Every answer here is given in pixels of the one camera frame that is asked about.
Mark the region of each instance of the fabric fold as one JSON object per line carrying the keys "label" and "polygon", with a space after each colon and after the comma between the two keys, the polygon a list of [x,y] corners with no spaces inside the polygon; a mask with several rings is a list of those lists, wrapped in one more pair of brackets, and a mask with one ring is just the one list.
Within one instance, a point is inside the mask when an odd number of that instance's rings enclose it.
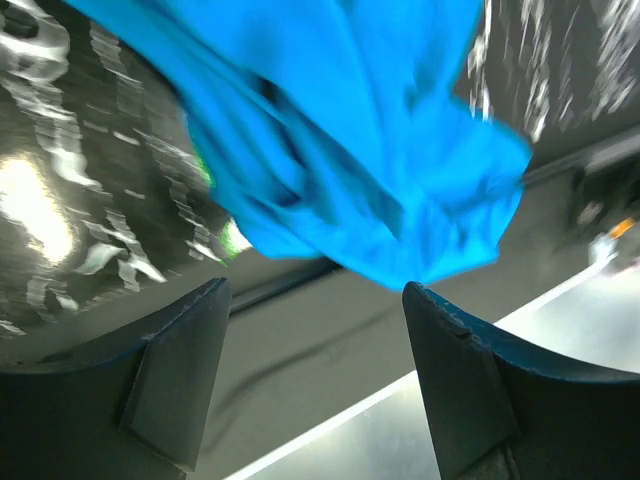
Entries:
{"label": "fabric fold", "polygon": [[396,290],[497,258],[530,151],[452,95],[481,0],[66,1],[172,82],[261,253]]}

